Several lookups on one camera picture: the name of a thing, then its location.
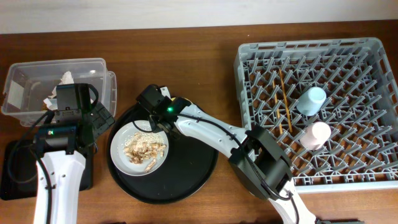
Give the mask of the round black serving tray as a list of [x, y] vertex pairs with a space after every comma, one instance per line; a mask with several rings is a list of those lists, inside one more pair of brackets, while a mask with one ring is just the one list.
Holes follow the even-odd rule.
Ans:
[[111, 141], [124, 125], [131, 121], [146, 121], [148, 116], [148, 112], [136, 103], [116, 120], [107, 143], [108, 169], [119, 187], [141, 202], [178, 202], [193, 195], [210, 178], [218, 160], [218, 151], [197, 139], [186, 136], [175, 138], [167, 134], [169, 152], [158, 169], [141, 177], [124, 174], [111, 159]]

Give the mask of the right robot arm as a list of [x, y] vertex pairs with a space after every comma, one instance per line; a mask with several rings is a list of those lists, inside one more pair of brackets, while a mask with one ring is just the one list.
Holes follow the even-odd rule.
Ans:
[[137, 102], [155, 130], [197, 139], [225, 155], [244, 187], [270, 201], [284, 223], [318, 223], [295, 189], [291, 159], [268, 130], [224, 123], [186, 98], [169, 97], [156, 85], [146, 87]]

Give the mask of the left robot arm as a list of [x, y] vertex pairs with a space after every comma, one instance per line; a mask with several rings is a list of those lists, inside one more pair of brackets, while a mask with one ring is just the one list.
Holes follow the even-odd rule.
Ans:
[[58, 85], [57, 109], [35, 123], [37, 166], [34, 223], [76, 223], [80, 182], [96, 139], [115, 122], [88, 83]]

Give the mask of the yellow bowl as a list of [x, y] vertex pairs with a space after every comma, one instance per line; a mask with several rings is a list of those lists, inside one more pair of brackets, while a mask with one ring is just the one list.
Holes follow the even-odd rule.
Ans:
[[171, 107], [173, 108], [184, 108], [186, 106], [190, 106], [192, 102], [183, 97], [175, 97], [172, 99]]

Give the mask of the blue cup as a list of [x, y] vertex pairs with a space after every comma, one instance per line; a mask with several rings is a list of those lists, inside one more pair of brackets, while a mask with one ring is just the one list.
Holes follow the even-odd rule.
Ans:
[[299, 99], [296, 108], [305, 116], [313, 116], [319, 112], [326, 100], [326, 92], [320, 87], [311, 87]]

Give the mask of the pink cup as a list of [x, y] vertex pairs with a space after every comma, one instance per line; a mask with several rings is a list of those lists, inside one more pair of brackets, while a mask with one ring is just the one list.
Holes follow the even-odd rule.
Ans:
[[311, 151], [321, 148], [331, 136], [331, 128], [324, 122], [316, 122], [305, 128], [305, 134], [299, 139], [302, 146]]

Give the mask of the grey plate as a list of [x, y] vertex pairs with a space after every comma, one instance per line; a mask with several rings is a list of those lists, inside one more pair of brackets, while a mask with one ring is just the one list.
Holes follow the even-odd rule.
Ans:
[[165, 156], [160, 159], [159, 163], [150, 172], [144, 172], [147, 162], [143, 165], [136, 166], [134, 164], [131, 164], [127, 157], [124, 155], [123, 149], [125, 140], [129, 136], [132, 136], [135, 132], [141, 131], [146, 133], [149, 130], [149, 122], [145, 120], [139, 120], [125, 124], [124, 126], [122, 126], [121, 129], [116, 132], [113, 140], [111, 141], [110, 153], [111, 159], [119, 171], [131, 176], [143, 176], [154, 172], [164, 163], [169, 150], [169, 140], [166, 133], [163, 131], [159, 132], [158, 134], [160, 134], [164, 138], [165, 143], [167, 144], [167, 148], [165, 149]]

